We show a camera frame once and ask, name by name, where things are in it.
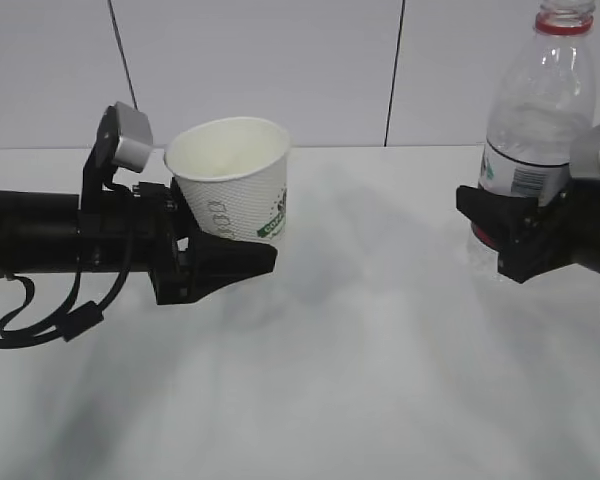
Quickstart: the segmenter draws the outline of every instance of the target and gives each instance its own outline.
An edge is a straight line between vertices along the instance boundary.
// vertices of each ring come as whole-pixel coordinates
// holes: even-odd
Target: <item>printed logo on cup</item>
[[[209,212],[213,213],[211,219],[213,220],[213,224],[217,227],[217,234],[225,238],[234,239],[236,234],[230,228],[231,219],[225,215],[227,213],[227,206],[222,202],[213,200],[207,202],[207,208]]]
[[[278,236],[282,229],[287,217],[287,189],[286,187],[280,192],[276,205],[271,208],[271,214],[273,218],[267,222],[261,229],[258,230],[257,234],[260,238]]]

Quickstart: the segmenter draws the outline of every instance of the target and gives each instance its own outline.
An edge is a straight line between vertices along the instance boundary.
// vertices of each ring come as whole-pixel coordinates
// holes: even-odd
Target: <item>black cable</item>
[[[18,315],[18,313],[20,313],[22,310],[27,308],[29,306],[29,304],[31,303],[31,301],[33,300],[33,296],[35,294],[35,285],[31,281],[31,279],[26,278],[26,277],[15,276],[15,275],[10,277],[10,279],[16,280],[22,284],[22,286],[25,288],[26,297],[25,297],[25,301],[23,302],[22,306],[9,312],[7,315],[5,315],[1,319],[1,320],[3,320],[5,317],[8,318],[8,320],[6,321],[6,323],[4,323],[3,326],[6,326],[6,324],[9,323],[9,321],[11,321],[16,315]],[[53,330],[51,332],[43,333],[42,335],[37,335],[37,336],[30,336],[30,337],[18,336],[17,338],[0,338],[0,350],[13,350],[13,349],[18,349],[18,348],[35,347],[37,345],[42,345],[43,343],[48,343],[53,340],[57,340],[60,337],[61,337],[60,332],[57,330]]]
[[[105,297],[98,303],[100,311],[104,311],[109,307],[116,299],[118,294],[122,291],[129,272],[131,271],[131,260],[133,257],[133,239],[134,239],[134,212],[133,212],[133,193],[124,185],[113,183],[111,179],[104,182],[104,186],[113,192],[117,192],[126,198],[127,202],[127,238],[125,242],[124,257],[122,259],[122,266],[120,272],[116,277],[109,292]]]
[[[33,293],[35,293],[35,287],[33,286],[33,282],[25,277],[13,277],[14,280],[20,280],[25,281],[25,282],[30,282],[32,288],[34,289],[31,292],[31,299],[33,299]],[[4,317],[2,317],[0,319],[0,336],[2,338],[5,339],[24,339],[24,338],[30,338],[33,337],[35,335],[40,335],[43,332],[46,332],[47,330],[53,328],[56,326],[59,318],[61,315],[66,315],[67,313],[69,313],[71,311],[71,309],[74,307],[74,305],[76,304],[76,301],[78,300],[78,293],[80,292],[80,280],[82,278],[82,269],[80,268],[80,262],[78,262],[78,270],[76,271],[76,274],[74,276],[74,280],[73,280],[73,286],[71,287],[71,291],[69,292],[69,294],[67,295],[67,298],[65,298],[64,302],[62,302],[62,304],[50,315],[48,315],[46,318],[44,318],[43,320],[39,321],[38,323],[35,323],[33,325],[30,325],[28,327],[25,328],[21,328],[18,330],[7,330],[7,325],[16,317],[16,315],[18,315],[20,312],[22,312],[22,310],[24,310],[29,303],[31,303],[31,300],[29,300],[28,302],[25,301],[25,303],[22,305],[22,307],[17,308],[15,310],[13,310],[12,312],[9,312],[8,314],[6,314]]]

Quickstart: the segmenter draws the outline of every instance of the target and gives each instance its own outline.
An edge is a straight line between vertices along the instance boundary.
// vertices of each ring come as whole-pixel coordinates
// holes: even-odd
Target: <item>white tabletop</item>
[[[0,480],[600,479],[600,279],[471,274],[480,153],[298,150],[274,274],[183,307],[132,275],[74,343],[0,352]],[[0,151],[0,189],[78,192],[85,158]],[[70,278],[36,281],[22,322]]]

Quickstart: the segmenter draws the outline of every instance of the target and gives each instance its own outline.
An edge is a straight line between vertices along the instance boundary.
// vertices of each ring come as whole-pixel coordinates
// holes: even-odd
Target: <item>white paper cup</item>
[[[236,117],[192,128],[164,155],[200,228],[232,240],[276,243],[284,232],[289,133]]]

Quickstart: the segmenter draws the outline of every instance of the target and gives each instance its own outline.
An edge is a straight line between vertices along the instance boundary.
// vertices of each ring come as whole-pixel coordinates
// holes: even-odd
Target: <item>clear plastic bottle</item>
[[[534,38],[502,80],[489,117],[480,187],[546,205],[569,178],[571,142],[593,124],[596,85],[586,44],[595,0],[544,0]],[[469,261],[497,277],[497,254],[475,226]]]

